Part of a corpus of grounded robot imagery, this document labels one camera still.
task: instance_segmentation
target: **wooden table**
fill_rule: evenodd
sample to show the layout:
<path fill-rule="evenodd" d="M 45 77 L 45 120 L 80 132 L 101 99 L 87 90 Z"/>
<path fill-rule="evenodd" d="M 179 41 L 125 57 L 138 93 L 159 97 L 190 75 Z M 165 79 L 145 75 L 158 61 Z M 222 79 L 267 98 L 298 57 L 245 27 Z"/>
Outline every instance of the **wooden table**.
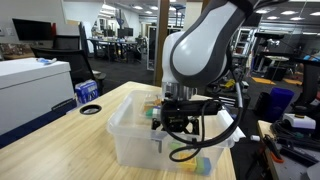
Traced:
<path fill-rule="evenodd" d="M 28 53 L 28 54 L 22 54 L 22 55 L 8 55 L 8 54 L 3 55 L 3 58 L 5 60 L 24 59 L 24 58 L 30 58 L 30 57 L 34 57 L 34 54 Z"/>
<path fill-rule="evenodd" d="M 132 90 L 160 89 L 128 82 L 91 102 L 99 113 L 75 110 L 8 145 L 0 150 L 0 179 L 236 179 L 229 149 L 211 177 L 119 166 L 106 124 Z"/>

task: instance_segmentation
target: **wire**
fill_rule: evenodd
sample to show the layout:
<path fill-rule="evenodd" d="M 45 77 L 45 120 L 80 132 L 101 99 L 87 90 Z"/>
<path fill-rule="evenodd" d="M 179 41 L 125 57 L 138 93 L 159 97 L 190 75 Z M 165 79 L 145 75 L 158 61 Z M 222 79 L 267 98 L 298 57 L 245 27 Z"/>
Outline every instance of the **wire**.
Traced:
<path fill-rule="evenodd" d="M 235 79 L 236 81 L 236 85 L 237 87 L 239 87 L 239 82 L 237 82 L 237 80 Z M 241 95 L 241 91 L 240 91 L 240 88 L 237 88 L 237 93 L 238 93 L 238 96 L 239 99 L 241 99 L 242 101 L 242 95 Z M 216 102 L 216 101 L 207 101 L 206 103 L 210 104 L 211 102 L 214 102 L 214 103 L 219 103 L 219 102 Z M 161 107 L 161 114 L 163 114 L 163 109 L 164 107 L 166 106 L 166 103 L 164 103 Z M 203 128 L 202 130 L 204 130 L 204 111 L 205 111 L 205 108 L 206 108 L 206 104 L 203 106 L 202 108 L 202 125 L 203 125 Z M 212 139 L 209 139 L 209 140 L 202 140 L 202 141 L 188 141 L 188 140 L 185 140 L 183 138 L 180 138 L 178 137 L 177 135 L 175 135 L 166 125 L 165 123 L 165 119 L 163 116 L 161 116 L 161 124 L 164 128 L 164 130 L 171 136 L 173 137 L 174 139 L 180 141 L 180 142 L 183 142 L 185 144 L 189 144 L 189 146 L 186 146 L 186 147 L 181 147 L 181 148 L 178 148 L 178 149 L 175 149 L 173 150 L 170 155 L 169 155 L 169 158 L 174 161 L 174 162 L 183 162 L 183 161 L 187 161 L 193 157 L 195 157 L 201 150 L 201 148 L 205 148 L 205 147 L 209 147 L 209 146 L 214 146 L 216 144 L 219 144 L 221 143 L 222 141 L 224 141 L 225 139 L 227 139 L 230 135 L 232 135 L 232 133 L 236 130 L 236 128 L 238 127 L 239 125 L 239 122 L 240 122 L 240 119 L 242 119 L 242 116 L 243 116 L 243 108 L 242 108 L 242 102 L 239 102 L 239 108 L 238 108 L 238 115 L 237 115 L 237 118 L 231 123 L 231 125 L 224 131 L 222 132 L 220 135 L 212 138 Z M 180 151 L 183 151 L 183 150 L 190 150 L 190 149 L 197 149 L 191 156 L 187 157 L 187 158 L 184 158 L 184 159 L 175 159 L 173 158 L 173 155 L 175 153 L 178 153 Z"/>
<path fill-rule="evenodd" d="M 295 49 L 295 47 L 293 47 L 293 46 L 289 45 L 288 43 L 284 42 L 283 40 L 280 40 L 280 41 L 281 41 L 283 44 L 285 44 L 285 45 L 289 46 L 290 48 Z M 313 56 L 313 55 L 311 55 L 311 54 L 309 54 L 309 53 L 306 53 L 306 52 L 304 52 L 304 51 L 300 51 L 300 52 L 302 52 L 302 53 L 306 54 L 307 56 L 313 57 L 314 59 L 316 59 L 316 60 L 319 60 L 319 61 L 320 61 L 320 59 L 319 59 L 319 58 L 317 58 L 317 57 L 315 57 L 315 56 Z"/>
<path fill-rule="evenodd" d="M 254 8 L 254 10 L 261 9 L 261 8 L 266 7 L 266 6 L 272 6 L 272 5 L 276 5 L 276 4 L 285 3 L 285 2 L 288 2 L 288 0 L 279 0 L 279 1 L 265 0 L 265 1 L 261 1 L 261 2 Z"/>
<path fill-rule="evenodd" d="M 204 138 L 205 138 L 205 127 L 204 127 L 204 112 L 205 112 L 205 109 L 206 107 L 209 105 L 209 101 L 207 101 L 202 109 L 201 109 L 201 129 L 202 129 L 202 132 L 201 132 L 201 142 L 204 141 Z M 170 154 L 169 154 L 169 158 L 171 161 L 174 161 L 174 162 L 184 162 L 184 161 L 188 161 L 190 159 L 192 159 L 193 157 L 195 157 L 201 150 L 201 148 L 197 148 L 197 150 L 192 154 L 190 155 L 189 157 L 186 157 L 186 158 L 183 158 L 183 159 L 175 159 L 173 156 L 174 154 L 178 153 L 178 152 L 181 152 L 181 151 L 184 151 L 184 150 L 190 150 L 190 149 L 194 149 L 192 146 L 185 146 L 185 147 L 181 147 L 181 148 L 177 148 L 175 150 L 173 150 Z"/>
<path fill-rule="evenodd" d="M 279 3 L 283 3 L 283 2 L 287 2 L 288 0 L 279 0 L 279 1 L 262 1 L 261 3 L 258 4 L 258 6 L 255 9 L 259 9 L 265 6 L 270 6 L 270 5 L 275 5 L 275 4 L 279 4 Z M 205 147 L 209 147 L 209 146 L 214 146 L 216 144 L 221 143 L 222 141 L 224 141 L 225 139 L 227 139 L 229 136 L 231 136 L 233 134 L 233 132 L 236 130 L 236 128 L 238 127 L 240 120 L 242 119 L 243 116 L 243 105 L 242 105 L 242 95 L 241 95 L 241 89 L 240 89 L 240 85 L 237 79 L 235 79 L 235 75 L 233 73 L 233 71 L 231 71 L 232 76 L 234 77 L 234 80 L 236 81 L 236 89 L 237 89 L 237 94 L 238 94 L 238 114 L 237 114 L 237 118 L 231 123 L 231 125 L 229 125 L 229 127 L 224 130 L 220 135 L 211 138 L 209 140 L 204 140 L 204 136 L 205 136 L 205 131 L 204 131 L 204 112 L 205 112 L 205 108 L 210 104 L 210 103 L 219 103 L 216 102 L 214 100 L 212 101 L 207 101 L 204 106 L 202 107 L 202 113 L 201 113 L 201 124 L 202 124 L 202 138 L 201 141 L 196 141 L 196 139 L 193 139 L 193 141 L 189 141 L 189 140 L 185 140 L 181 137 L 178 137 L 177 135 L 175 135 L 168 127 L 167 124 L 165 122 L 163 115 L 163 109 L 166 106 L 166 103 L 163 103 L 162 107 L 161 107 L 161 124 L 164 128 L 164 130 L 174 139 L 185 143 L 189 146 L 185 146 L 185 147 L 181 147 L 181 148 L 177 148 L 175 150 L 173 150 L 170 154 L 169 154 L 169 158 L 174 161 L 174 162 L 183 162 L 183 161 L 187 161 L 192 159 L 193 157 L 195 157 L 201 150 L 201 148 L 205 148 Z M 190 155 L 187 158 L 183 158 L 183 159 L 175 159 L 173 157 L 174 154 L 180 152 L 180 151 L 184 151 L 184 150 L 191 150 L 191 149 L 196 149 L 196 151 Z"/>

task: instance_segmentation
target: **black chair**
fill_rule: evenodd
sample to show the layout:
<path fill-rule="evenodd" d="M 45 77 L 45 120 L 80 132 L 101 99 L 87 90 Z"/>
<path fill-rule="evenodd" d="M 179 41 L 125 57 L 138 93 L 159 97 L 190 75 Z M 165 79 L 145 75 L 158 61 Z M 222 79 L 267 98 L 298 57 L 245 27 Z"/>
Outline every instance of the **black chair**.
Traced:
<path fill-rule="evenodd" d="M 52 49 L 79 50 L 80 36 L 56 35 L 53 39 Z"/>
<path fill-rule="evenodd" d="M 318 79 L 320 66 L 304 64 L 302 93 L 298 99 L 291 104 L 294 113 L 310 116 L 320 112 L 320 106 L 313 106 L 310 103 L 317 97 Z"/>
<path fill-rule="evenodd" d="M 89 47 L 88 47 L 85 27 L 83 26 L 82 22 L 80 22 L 78 27 L 79 27 L 79 33 L 80 33 L 81 49 L 84 50 L 86 57 L 89 57 Z"/>
<path fill-rule="evenodd" d="M 70 64 L 70 75 L 73 87 L 76 84 L 92 79 L 98 84 L 99 94 L 103 94 L 103 80 L 106 78 L 105 73 L 92 71 L 88 59 L 83 50 L 53 50 L 31 48 L 35 57 L 65 61 Z"/>

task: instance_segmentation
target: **small toy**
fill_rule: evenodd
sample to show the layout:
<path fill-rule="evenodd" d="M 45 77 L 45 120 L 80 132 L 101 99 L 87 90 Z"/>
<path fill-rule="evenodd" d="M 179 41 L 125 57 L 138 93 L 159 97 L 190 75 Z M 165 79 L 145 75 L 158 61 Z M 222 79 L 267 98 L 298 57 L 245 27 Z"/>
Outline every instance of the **small toy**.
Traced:
<path fill-rule="evenodd" d="M 197 157 L 197 167 L 195 173 L 208 176 L 211 172 L 210 159 L 206 157 Z"/>
<path fill-rule="evenodd" d="M 190 155 L 191 155 L 191 153 L 181 152 L 181 153 L 179 153 L 179 159 L 187 158 Z M 196 167 L 197 167 L 196 158 L 192 158 L 192 159 L 190 159 L 188 161 L 180 162 L 179 166 L 181 167 L 181 169 L 183 169 L 185 171 L 194 172 L 196 170 Z"/>

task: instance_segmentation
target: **desk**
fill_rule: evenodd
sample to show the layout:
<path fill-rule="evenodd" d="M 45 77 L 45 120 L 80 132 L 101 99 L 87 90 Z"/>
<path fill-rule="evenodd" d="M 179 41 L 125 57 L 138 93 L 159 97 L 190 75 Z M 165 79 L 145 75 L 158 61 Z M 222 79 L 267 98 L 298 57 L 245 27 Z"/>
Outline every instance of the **desk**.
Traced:
<path fill-rule="evenodd" d="M 0 179 L 236 179 L 229 149 L 211 177 L 119 166 L 109 117 L 132 90 L 158 87 L 128 82 L 90 104 L 102 110 L 75 110 L 0 150 Z"/>
<path fill-rule="evenodd" d="M 279 56 L 279 57 L 287 57 L 287 58 L 291 58 L 294 55 L 293 54 L 289 54 L 289 53 L 277 53 L 277 52 L 260 52 L 258 55 L 258 59 L 261 58 L 259 67 L 257 69 L 257 72 L 262 72 L 261 68 L 263 66 L 264 63 L 264 59 L 266 56 Z M 284 58 L 278 58 L 276 61 L 288 61 L 289 59 L 284 59 Z"/>
<path fill-rule="evenodd" d="M 274 134 L 270 130 L 271 123 L 265 121 L 258 121 L 258 131 L 259 136 L 263 137 L 265 134 L 269 134 L 272 138 L 274 138 Z M 320 153 L 309 151 L 305 149 L 298 148 L 299 150 L 305 151 L 310 155 L 314 155 L 318 160 L 320 158 Z M 296 163 L 295 161 L 287 158 L 286 156 L 282 156 L 284 163 L 276 163 L 272 160 L 270 151 L 266 150 L 266 157 L 268 160 L 268 165 L 270 167 L 270 171 L 274 180 L 277 179 L 306 179 L 306 170 L 305 166 Z"/>
<path fill-rule="evenodd" d="M 89 41 L 91 41 L 91 43 L 93 44 L 93 52 L 94 52 L 94 58 L 97 58 L 98 57 L 98 45 L 99 43 L 117 43 L 117 44 L 120 44 L 121 46 L 123 44 L 127 44 L 127 45 L 130 45 L 130 44 L 137 44 L 136 42 L 117 42 L 117 41 L 111 41 L 111 40 L 103 40 L 103 39 L 94 39 L 94 38 L 89 38 L 87 39 Z"/>
<path fill-rule="evenodd" d="M 8 55 L 8 54 L 3 55 L 3 58 L 5 60 L 24 59 L 24 58 L 30 58 L 30 57 L 34 57 L 34 54 L 27 53 L 27 54 L 22 54 L 22 55 Z"/>

